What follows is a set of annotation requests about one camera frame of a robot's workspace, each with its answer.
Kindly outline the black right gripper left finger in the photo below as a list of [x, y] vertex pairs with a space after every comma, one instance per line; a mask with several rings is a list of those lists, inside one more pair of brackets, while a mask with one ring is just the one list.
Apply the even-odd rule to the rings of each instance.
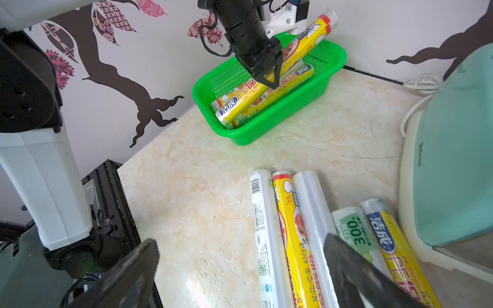
[[157, 242], [146, 239], [69, 307], [148, 307], [158, 264]]

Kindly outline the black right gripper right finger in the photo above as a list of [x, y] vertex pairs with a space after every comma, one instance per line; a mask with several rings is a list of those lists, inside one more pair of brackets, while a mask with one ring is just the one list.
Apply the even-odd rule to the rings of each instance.
[[340, 239], [328, 234], [324, 255], [340, 307], [424, 307], [373, 264]]

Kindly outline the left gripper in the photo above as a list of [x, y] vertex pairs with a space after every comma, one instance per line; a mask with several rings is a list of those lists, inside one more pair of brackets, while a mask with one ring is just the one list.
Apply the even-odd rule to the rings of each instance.
[[225, 37], [230, 44], [223, 54], [235, 54], [238, 61], [252, 78], [271, 89], [276, 89], [281, 81], [283, 62], [282, 44], [275, 37], [267, 37], [261, 23], [257, 7], [268, 1], [199, 1], [198, 7], [214, 14], [213, 24], [198, 27], [200, 40], [212, 55], [219, 56], [204, 41], [204, 31], [213, 31], [220, 23], [225, 29]]

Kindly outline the short yellow wrap roll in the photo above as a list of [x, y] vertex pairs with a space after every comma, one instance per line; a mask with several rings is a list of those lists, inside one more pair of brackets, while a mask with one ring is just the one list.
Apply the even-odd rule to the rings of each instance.
[[[276, 92], [278, 90], [281, 89], [281, 87], [285, 84], [287, 84], [288, 82], [288, 76], [291, 74], [291, 73], [294, 73], [296, 70], [300, 69], [302, 66], [304, 66], [305, 63], [304, 63], [304, 60], [299, 60], [297, 61], [282, 77], [281, 77], [281, 82], [280, 82], [280, 86], [278, 86], [276, 89], [271, 89], [271, 88], [267, 88], [267, 90], [261, 95], [261, 98], [267, 98], [269, 95], [271, 95], [273, 92]], [[211, 108], [213, 109], [214, 112], [216, 112], [217, 110], [221, 109], [232, 97], [233, 97], [233, 94], [235, 94], [236, 92], [238, 91], [241, 91], [241, 89], [243, 87], [245, 87], [245, 84], [248, 84], [250, 82], [245, 82], [245, 83], [242, 83], [241, 85], [239, 85], [238, 87], [236, 88], [233, 88], [232, 91], [229, 91], [227, 94], [221, 96], [220, 98], [214, 100], [212, 103], [211, 103]]]

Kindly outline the green-label wrap roll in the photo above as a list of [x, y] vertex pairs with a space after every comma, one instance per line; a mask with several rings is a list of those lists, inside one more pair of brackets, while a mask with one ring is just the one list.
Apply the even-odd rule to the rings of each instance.
[[340, 238], [384, 275], [392, 278], [362, 209], [345, 207], [333, 211], [331, 215]]

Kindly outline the clear white-label wrap roll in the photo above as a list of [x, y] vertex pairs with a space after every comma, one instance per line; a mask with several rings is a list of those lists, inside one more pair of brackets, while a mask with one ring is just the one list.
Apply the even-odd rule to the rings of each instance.
[[293, 307], [288, 271], [272, 174], [255, 170], [250, 175], [262, 307]]

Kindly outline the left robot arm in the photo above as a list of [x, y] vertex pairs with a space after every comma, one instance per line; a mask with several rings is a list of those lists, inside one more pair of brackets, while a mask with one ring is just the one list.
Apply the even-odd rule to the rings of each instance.
[[[128, 254], [126, 243], [98, 231], [80, 179], [61, 108], [59, 83], [71, 66], [42, 51], [23, 32], [57, 15], [103, 1], [1, 1], [1, 166], [38, 229], [44, 256], [53, 269], [73, 278], [106, 272]], [[261, 23], [259, 9], [272, 1], [198, 1], [214, 14], [198, 33], [212, 55], [235, 53], [255, 81], [279, 84], [281, 43]], [[228, 52], [205, 43], [203, 29], [217, 22], [226, 30]]]

